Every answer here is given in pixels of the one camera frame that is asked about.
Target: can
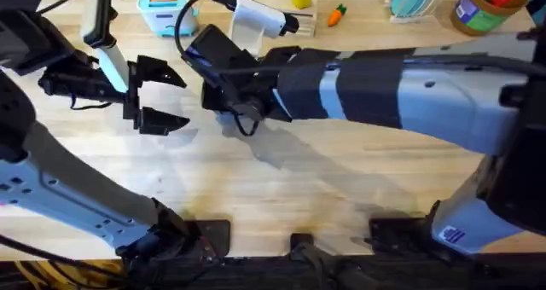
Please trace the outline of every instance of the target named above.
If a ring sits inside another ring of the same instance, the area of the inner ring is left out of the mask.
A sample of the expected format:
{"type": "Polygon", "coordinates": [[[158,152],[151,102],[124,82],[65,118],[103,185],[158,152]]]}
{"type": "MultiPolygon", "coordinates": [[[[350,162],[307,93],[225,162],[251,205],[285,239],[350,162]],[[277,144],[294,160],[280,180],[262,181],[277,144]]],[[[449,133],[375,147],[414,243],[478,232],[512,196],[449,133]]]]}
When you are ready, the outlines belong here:
{"type": "Polygon", "coordinates": [[[497,7],[486,0],[459,0],[451,12],[451,23],[468,35],[485,35],[525,7],[528,1],[511,0],[504,7],[497,7]]]}

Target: toy carrot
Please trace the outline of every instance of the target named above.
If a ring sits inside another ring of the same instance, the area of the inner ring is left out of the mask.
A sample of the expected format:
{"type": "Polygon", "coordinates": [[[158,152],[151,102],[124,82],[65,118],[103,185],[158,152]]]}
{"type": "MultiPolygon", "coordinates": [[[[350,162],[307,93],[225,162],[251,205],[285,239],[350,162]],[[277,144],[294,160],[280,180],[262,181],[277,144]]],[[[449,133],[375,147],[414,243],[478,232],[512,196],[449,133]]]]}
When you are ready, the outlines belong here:
{"type": "Polygon", "coordinates": [[[330,15],[330,18],[328,18],[328,26],[335,26],[340,22],[341,17],[345,14],[347,11],[347,7],[344,7],[343,4],[340,4],[330,15]]]}

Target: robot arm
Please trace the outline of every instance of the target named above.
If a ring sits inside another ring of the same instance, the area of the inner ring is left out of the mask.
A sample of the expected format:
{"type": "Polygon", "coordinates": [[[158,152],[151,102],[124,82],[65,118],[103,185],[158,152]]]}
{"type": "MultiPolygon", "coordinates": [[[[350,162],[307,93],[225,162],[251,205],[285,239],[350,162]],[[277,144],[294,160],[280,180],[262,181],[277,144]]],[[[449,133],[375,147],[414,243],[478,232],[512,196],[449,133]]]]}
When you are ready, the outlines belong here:
{"type": "Polygon", "coordinates": [[[110,22],[117,12],[110,6],[112,0],[87,0],[82,15],[79,35],[98,53],[99,66],[110,84],[120,93],[129,90],[129,66],[110,34],[110,22]]]}
{"type": "MultiPolygon", "coordinates": [[[[536,201],[544,197],[536,184],[543,179],[532,162],[546,154],[538,140],[545,136],[546,112],[538,111],[545,40],[539,29],[438,48],[284,47],[258,61],[208,26],[183,59],[205,80],[203,108],[247,116],[255,126],[266,118],[346,119],[486,154],[475,174],[426,218],[370,221],[376,251],[402,247],[445,258],[446,247],[473,255],[524,229],[546,234],[536,201]]],[[[240,129],[249,136],[255,131],[240,129]]]]}

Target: black tape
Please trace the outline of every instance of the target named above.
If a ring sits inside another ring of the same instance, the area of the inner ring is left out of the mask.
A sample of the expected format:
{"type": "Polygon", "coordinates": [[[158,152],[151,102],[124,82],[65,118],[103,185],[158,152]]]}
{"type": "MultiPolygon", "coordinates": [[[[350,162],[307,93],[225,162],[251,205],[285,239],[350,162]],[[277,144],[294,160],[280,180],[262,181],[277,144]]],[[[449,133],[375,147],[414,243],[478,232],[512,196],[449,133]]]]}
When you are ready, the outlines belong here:
{"type": "Polygon", "coordinates": [[[279,96],[292,119],[327,119],[328,113],[322,107],[319,84],[324,74],[324,62],[333,60],[339,52],[318,49],[304,49],[290,62],[290,65],[304,67],[285,68],[277,79],[279,96]]]}
{"type": "Polygon", "coordinates": [[[350,59],[370,56],[406,56],[413,55],[415,48],[400,48],[400,49],[380,49],[380,50],[365,50],[357,51],[351,55],[350,59]]]}
{"type": "Polygon", "coordinates": [[[403,56],[360,55],[343,61],[336,86],[347,119],[401,128],[398,85],[403,64],[403,56]]]}

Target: toy toaster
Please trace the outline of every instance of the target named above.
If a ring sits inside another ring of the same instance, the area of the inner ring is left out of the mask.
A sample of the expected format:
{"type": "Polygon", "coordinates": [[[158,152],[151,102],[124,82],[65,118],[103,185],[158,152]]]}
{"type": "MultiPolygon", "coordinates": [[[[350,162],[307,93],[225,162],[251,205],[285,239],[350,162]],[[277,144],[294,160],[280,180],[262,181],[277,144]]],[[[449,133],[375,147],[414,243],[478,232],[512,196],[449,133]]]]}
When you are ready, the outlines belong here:
{"type": "MultiPolygon", "coordinates": [[[[174,25],[188,0],[138,0],[144,20],[160,37],[174,37],[174,25]]],[[[197,31],[197,9],[191,8],[182,19],[180,35],[190,36],[197,31]]]]}

